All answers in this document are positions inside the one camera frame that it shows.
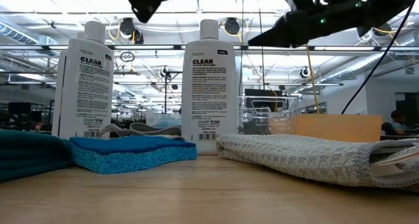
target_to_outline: gray knit towel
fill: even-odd
[[[172,140],[182,140],[182,141],[185,140],[181,136],[173,136],[173,135],[169,135],[169,134],[147,134],[147,133],[139,132],[139,131],[133,130],[133,129],[122,129],[115,124],[109,124],[104,129],[102,129],[99,132],[99,137],[103,136],[105,133],[108,133],[108,132],[115,132],[119,137],[124,137],[124,136],[162,136],[162,137],[169,138],[169,139],[172,139]]]
[[[419,160],[405,165],[404,172],[373,176],[372,161],[402,156],[419,140],[352,143],[289,134],[227,134],[217,139],[220,157],[273,168],[292,176],[347,186],[404,189],[419,193]],[[389,151],[386,157],[383,151]]]

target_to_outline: white plastic bottle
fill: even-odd
[[[113,87],[113,51],[103,43],[105,26],[88,22],[84,39],[70,39],[64,53],[61,110],[57,136],[96,138],[98,132],[111,123]]]
[[[218,31],[218,21],[202,20],[200,40],[186,45],[183,60],[182,136],[200,155],[216,154],[215,140],[237,133],[234,48],[218,40]]]
[[[84,33],[79,32],[77,38],[83,39]],[[64,62],[66,61],[67,51],[63,50],[60,52],[60,58],[58,59],[58,71],[57,71],[57,85],[55,87],[55,97],[54,97],[54,114],[52,117],[52,135],[58,135],[58,128],[60,125],[61,119],[61,101],[62,101],[62,91],[64,83]]]

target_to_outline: clear plastic box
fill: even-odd
[[[147,111],[145,113],[145,123],[149,126],[166,128],[169,126],[182,125],[182,115],[180,114],[162,114]]]
[[[295,134],[297,97],[239,96],[239,134]]]

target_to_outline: person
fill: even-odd
[[[407,129],[407,126],[405,125],[406,122],[406,116],[404,114],[402,114],[400,111],[393,111],[392,112],[392,126],[393,129],[396,131],[396,133],[399,136],[404,136],[405,135],[405,129]]]

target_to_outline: chair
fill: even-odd
[[[386,136],[398,136],[397,132],[394,130],[393,126],[389,122],[385,122],[381,125],[381,130],[386,133]]]

